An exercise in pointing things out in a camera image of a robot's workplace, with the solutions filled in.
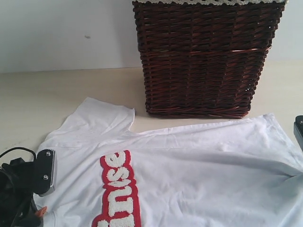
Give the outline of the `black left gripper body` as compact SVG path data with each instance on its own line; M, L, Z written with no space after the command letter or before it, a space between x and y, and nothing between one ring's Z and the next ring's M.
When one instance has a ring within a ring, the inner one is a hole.
M0 225L41 227L33 200L34 163L16 158L0 167Z

